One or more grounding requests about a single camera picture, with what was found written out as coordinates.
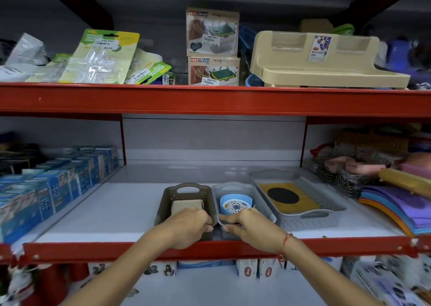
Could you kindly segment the yellow plastic item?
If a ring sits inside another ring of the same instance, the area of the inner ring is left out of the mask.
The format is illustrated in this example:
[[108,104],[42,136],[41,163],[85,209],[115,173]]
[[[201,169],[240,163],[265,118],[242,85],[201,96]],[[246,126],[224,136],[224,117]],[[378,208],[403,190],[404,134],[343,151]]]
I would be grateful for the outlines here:
[[394,168],[382,169],[378,176],[380,181],[391,183],[397,187],[431,200],[431,179],[399,171]]

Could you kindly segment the pink plastic item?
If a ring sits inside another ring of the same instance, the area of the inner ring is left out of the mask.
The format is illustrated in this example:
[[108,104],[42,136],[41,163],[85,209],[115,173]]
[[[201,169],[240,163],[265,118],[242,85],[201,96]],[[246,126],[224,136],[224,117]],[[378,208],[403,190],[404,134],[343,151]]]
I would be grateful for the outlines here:
[[357,162],[350,156],[339,156],[324,161],[324,168],[331,173],[339,173],[345,170],[349,174],[355,175],[375,175],[382,169],[385,169],[384,164],[371,164],[366,162]]

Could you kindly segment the beige plastic wall shelf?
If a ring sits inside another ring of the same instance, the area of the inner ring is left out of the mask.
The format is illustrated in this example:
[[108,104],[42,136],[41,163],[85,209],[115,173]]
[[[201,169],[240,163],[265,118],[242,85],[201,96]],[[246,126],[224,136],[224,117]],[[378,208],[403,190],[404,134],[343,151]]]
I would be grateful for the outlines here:
[[406,89],[411,76],[375,67],[375,36],[260,31],[250,71],[269,87]]

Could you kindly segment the person's right forearm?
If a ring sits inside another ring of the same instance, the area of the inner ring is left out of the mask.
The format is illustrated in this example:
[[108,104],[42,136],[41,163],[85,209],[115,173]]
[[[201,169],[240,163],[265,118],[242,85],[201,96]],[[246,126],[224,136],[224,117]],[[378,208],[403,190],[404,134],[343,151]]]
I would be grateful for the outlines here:
[[300,271],[327,306],[384,306],[295,237],[283,257]]

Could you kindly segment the person's left hand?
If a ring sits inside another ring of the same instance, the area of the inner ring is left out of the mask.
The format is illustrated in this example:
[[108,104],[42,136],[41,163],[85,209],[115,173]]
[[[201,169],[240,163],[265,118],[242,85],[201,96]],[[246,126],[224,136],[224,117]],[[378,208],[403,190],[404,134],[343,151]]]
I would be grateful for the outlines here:
[[158,225],[157,236],[166,248],[185,249],[202,238],[204,233],[200,233],[200,228],[203,225],[213,224],[213,219],[205,210],[192,207],[181,210]]

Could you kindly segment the stack of colourful mats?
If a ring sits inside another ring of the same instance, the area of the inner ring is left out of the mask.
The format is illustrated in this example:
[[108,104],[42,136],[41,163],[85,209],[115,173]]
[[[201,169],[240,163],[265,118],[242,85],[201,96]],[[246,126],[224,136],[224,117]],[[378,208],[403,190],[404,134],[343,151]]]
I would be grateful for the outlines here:
[[358,202],[383,212],[408,237],[431,235],[431,200],[398,187],[365,186]]

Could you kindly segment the blue round patterned container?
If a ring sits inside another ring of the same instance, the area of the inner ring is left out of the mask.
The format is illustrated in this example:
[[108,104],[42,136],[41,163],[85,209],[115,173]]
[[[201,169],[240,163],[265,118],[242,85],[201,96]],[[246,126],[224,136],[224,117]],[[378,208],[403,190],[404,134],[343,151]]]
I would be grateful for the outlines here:
[[250,209],[253,199],[244,194],[226,194],[221,197],[219,206],[222,215],[233,215],[243,209]]

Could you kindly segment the person's left forearm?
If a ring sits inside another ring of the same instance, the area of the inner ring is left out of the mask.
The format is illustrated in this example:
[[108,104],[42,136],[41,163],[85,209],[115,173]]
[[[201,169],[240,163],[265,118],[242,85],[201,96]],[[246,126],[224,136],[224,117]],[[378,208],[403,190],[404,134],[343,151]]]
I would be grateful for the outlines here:
[[168,249],[172,236],[159,230],[146,232],[102,274],[64,300],[60,306],[120,306],[144,270]]

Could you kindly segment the clear plastic packet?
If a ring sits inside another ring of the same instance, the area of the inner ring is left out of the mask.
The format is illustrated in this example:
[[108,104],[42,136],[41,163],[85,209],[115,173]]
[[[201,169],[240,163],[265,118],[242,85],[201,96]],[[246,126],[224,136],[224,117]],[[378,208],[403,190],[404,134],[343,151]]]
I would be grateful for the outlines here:
[[14,64],[46,65],[50,62],[45,44],[34,36],[24,33],[6,60],[6,66]]

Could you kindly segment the soap dispenser box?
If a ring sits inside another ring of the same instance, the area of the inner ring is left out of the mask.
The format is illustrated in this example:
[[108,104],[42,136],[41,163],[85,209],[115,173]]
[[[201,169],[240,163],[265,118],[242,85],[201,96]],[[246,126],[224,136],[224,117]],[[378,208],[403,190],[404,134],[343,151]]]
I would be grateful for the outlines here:
[[236,57],[240,13],[212,9],[186,9],[188,57]]
[[238,86],[240,58],[192,57],[187,58],[188,85]]

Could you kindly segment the large grey perforated tray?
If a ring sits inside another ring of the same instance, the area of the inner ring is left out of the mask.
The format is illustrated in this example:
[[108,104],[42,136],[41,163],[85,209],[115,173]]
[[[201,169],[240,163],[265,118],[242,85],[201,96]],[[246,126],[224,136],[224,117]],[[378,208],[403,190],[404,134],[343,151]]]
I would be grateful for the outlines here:
[[[335,227],[338,224],[340,215],[347,209],[338,201],[336,193],[327,189],[316,177],[300,167],[289,167],[287,170],[267,169],[252,172],[250,173],[250,178],[276,216],[276,224],[285,231],[293,232]],[[268,197],[258,188],[258,184],[284,182],[296,184],[316,201],[321,206],[321,209],[293,215],[279,213],[271,205]]]

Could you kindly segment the brown plastic basket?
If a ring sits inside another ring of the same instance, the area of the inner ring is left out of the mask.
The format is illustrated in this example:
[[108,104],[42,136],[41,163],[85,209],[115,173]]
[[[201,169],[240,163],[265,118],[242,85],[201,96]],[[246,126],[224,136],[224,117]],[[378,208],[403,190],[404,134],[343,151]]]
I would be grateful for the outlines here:
[[[203,200],[203,210],[213,219],[213,227],[217,224],[216,206],[211,188],[197,183],[181,183],[164,190],[154,221],[155,230],[157,230],[158,225],[171,216],[172,202],[175,200]],[[199,241],[212,241],[213,232],[204,233]]]

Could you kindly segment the yellow mat with black oval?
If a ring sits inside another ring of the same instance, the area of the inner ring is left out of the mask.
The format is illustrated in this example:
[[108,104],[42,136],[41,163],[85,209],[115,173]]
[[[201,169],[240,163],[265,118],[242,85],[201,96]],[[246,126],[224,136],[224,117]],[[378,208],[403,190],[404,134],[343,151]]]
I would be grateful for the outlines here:
[[321,209],[316,201],[294,183],[261,183],[258,188],[279,213],[293,215]]

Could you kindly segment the purple plastic item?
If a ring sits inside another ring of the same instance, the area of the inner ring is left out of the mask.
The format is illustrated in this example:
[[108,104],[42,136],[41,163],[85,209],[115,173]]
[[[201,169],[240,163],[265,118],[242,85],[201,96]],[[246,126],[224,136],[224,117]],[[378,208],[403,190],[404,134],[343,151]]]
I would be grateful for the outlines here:
[[410,76],[407,88],[431,91],[431,41],[406,37],[387,42],[386,69]]

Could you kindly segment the dark boxes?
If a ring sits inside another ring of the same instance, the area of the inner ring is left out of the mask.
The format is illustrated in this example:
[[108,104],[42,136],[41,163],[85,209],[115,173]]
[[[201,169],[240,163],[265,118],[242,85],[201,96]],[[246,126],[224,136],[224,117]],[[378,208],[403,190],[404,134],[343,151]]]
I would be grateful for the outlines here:
[[0,177],[21,174],[23,169],[35,168],[46,160],[47,157],[34,143],[14,145],[9,150],[0,150]]

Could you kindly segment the white printed box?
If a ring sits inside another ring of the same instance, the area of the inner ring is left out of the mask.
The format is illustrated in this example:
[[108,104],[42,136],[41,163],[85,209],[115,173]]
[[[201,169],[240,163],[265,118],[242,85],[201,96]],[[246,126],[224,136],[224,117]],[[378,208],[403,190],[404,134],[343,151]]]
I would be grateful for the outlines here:
[[[90,275],[98,275],[107,269],[111,262],[93,262],[88,263]],[[143,271],[142,276],[175,276],[177,272],[177,261],[162,261],[151,263],[146,270]]]

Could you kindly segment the brown cardboard box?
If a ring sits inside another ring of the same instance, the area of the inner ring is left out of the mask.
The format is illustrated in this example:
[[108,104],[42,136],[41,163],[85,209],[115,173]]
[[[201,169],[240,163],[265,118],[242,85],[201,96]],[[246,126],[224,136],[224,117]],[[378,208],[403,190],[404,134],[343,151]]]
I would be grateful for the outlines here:
[[303,19],[299,24],[299,32],[302,33],[332,33],[334,26],[326,18]]

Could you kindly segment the large green blister pack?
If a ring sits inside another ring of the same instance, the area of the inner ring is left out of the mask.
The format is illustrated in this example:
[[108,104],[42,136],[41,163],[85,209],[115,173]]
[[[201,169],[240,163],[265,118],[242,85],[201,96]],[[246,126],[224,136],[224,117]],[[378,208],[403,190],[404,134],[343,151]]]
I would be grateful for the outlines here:
[[86,29],[64,69],[61,84],[123,84],[140,34]]

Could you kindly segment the red metal shelf rack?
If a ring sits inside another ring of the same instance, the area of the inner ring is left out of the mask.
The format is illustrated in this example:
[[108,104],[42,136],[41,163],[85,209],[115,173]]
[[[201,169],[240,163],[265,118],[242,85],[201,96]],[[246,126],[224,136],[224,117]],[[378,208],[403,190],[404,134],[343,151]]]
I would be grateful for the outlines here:
[[[183,53],[179,18],[143,16],[155,8],[144,2],[133,0],[116,26],[154,34],[155,44],[168,40],[155,46],[164,57]],[[28,32],[50,51],[71,53],[83,31],[84,22],[55,0],[0,0],[0,38]],[[119,148],[122,169],[72,215],[24,243],[20,257],[24,264],[83,263],[116,259],[153,227],[166,185],[248,183],[251,172],[299,167],[309,149],[343,128],[431,124],[431,92],[0,84],[0,116],[2,130],[20,128],[46,153],[74,144]],[[348,209],[336,227],[297,237],[324,256],[417,250],[389,218],[361,207]]]

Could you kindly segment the pile of printed boxes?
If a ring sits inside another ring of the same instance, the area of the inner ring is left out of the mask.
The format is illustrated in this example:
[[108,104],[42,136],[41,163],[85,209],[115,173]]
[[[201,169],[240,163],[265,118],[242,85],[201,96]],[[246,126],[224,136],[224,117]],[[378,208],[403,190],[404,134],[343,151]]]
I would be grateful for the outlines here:
[[431,255],[344,257],[341,273],[385,306],[431,306]]

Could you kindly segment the grey plastic basket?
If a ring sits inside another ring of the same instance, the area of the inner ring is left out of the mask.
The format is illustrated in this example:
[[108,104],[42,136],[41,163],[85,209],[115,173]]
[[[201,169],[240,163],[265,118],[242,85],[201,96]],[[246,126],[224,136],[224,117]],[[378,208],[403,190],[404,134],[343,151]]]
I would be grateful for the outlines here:
[[220,215],[222,215],[220,213],[219,202],[221,197],[226,194],[244,194],[250,196],[253,199],[252,208],[258,210],[262,214],[262,216],[266,217],[269,221],[276,224],[276,216],[273,214],[272,210],[267,205],[265,199],[261,196],[261,194],[253,185],[240,182],[226,182],[213,185],[211,189],[213,193],[214,203],[216,206],[216,214],[218,217],[218,240],[240,240],[239,237],[223,230],[223,225],[225,225],[226,222],[221,220],[219,217]]

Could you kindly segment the brown woven basket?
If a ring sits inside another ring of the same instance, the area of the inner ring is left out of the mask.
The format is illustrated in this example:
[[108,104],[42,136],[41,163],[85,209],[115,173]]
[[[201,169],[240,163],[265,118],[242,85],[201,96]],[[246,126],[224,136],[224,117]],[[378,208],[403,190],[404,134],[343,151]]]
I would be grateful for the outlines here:
[[335,142],[358,147],[373,147],[381,151],[394,153],[407,153],[409,146],[408,138],[351,130],[342,130],[336,137]]

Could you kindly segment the beige plastic soap case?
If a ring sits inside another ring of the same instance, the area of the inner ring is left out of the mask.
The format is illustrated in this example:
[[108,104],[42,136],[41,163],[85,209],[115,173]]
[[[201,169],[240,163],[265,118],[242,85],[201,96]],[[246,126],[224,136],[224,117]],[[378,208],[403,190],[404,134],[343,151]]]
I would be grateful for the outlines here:
[[175,200],[172,202],[171,215],[174,215],[183,209],[189,209],[192,207],[202,210],[203,200]]

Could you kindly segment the white small box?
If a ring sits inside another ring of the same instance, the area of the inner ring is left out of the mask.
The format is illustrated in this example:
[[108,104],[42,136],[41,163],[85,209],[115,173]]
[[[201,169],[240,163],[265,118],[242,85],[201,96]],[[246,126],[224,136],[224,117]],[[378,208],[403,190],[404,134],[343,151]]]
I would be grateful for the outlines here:
[[257,278],[258,259],[241,259],[236,260],[236,272],[240,279],[254,280]]
[[284,270],[285,260],[275,259],[258,259],[257,278],[259,280],[272,280],[278,276],[278,273]]

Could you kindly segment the row of blue boxes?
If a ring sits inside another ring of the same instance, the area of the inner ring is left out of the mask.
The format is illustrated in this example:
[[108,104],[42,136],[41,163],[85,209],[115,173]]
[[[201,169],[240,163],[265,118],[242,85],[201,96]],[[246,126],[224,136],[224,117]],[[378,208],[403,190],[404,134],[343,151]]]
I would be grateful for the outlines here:
[[75,145],[21,174],[1,176],[0,243],[17,242],[118,167],[116,147]]

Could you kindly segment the small green blister pack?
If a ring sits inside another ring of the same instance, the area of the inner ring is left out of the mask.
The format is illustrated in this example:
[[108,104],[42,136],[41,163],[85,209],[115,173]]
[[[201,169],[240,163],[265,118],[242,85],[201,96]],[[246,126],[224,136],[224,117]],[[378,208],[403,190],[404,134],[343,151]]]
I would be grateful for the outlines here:
[[124,81],[125,84],[148,85],[154,80],[162,77],[172,67],[164,62],[149,63],[147,65],[138,65],[130,69]]

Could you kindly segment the person's right hand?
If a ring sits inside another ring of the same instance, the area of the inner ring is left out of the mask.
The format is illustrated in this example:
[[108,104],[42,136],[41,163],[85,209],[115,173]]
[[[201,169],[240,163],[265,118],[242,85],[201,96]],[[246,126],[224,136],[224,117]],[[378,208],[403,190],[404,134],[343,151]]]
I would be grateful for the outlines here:
[[231,233],[260,251],[284,255],[294,236],[269,221],[256,209],[243,209],[233,215],[220,215],[226,224],[240,224],[243,233]]

